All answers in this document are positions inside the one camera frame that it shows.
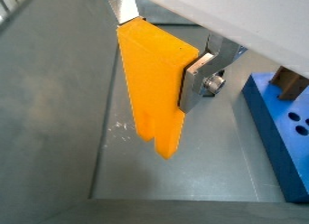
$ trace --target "orange plastic part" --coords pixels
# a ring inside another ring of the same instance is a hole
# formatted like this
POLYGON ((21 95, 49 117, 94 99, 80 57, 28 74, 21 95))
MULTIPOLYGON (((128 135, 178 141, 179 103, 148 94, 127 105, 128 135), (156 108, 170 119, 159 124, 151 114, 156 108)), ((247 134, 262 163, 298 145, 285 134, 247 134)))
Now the orange plastic part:
POLYGON ((182 72, 198 50, 142 18, 118 28, 118 41, 136 132, 144 141, 154 138, 155 151, 168 159, 184 119, 178 108, 182 72))

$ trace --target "white panel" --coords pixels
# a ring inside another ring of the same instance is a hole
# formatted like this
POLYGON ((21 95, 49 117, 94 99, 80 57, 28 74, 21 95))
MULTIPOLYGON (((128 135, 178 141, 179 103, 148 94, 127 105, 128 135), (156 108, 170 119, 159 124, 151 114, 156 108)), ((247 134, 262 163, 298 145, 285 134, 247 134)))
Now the white panel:
POLYGON ((309 78, 309 0, 152 0, 309 78))

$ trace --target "gray floor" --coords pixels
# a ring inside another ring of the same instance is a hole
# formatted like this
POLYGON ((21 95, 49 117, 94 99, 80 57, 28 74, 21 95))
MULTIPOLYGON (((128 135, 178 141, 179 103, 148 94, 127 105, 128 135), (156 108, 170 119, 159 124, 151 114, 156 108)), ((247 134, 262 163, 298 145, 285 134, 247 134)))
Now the gray floor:
MULTIPOLYGON (((164 26, 199 49, 206 30, 164 26)), ((120 58, 92 197, 190 201, 283 201, 241 88, 251 71, 278 65, 246 52, 229 67, 227 86, 190 114, 179 150, 164 161, 136 136, 120 58)))

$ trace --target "metal bracket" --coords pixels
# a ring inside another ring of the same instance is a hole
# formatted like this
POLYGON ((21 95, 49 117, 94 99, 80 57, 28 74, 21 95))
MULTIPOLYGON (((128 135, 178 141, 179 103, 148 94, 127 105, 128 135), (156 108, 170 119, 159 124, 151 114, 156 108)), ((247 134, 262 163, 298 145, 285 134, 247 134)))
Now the metal bracket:
POLYGON ((309 79, 281 66, 270 83, 282 89, 278 99, 294 100, 309 86, 309 79))
POLYGON ((139 17, 139 10, 135 0, 108 0, 119 24, 128 22, 139 17))
POLYGON ((205 95, 215 95, 225 85, 219 72, 234 61, 241 46, 221 35, 211 33, 205 53, 184 68, 179 91, 179 109, 189 113, 205 95))

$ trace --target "metal clamp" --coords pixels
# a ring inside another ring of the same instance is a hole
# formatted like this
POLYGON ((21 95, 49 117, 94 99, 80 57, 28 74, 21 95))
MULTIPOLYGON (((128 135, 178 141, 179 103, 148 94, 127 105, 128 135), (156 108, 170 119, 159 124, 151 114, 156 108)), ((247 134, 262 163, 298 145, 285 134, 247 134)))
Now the metal clamp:
POLYGON ((214 96, 225 86, 222 70, 235 60, 241 46, 221 35, 211 33, 205 53, 184 68, 179 90, 179 109, 189 113, 205 96, 214 96))

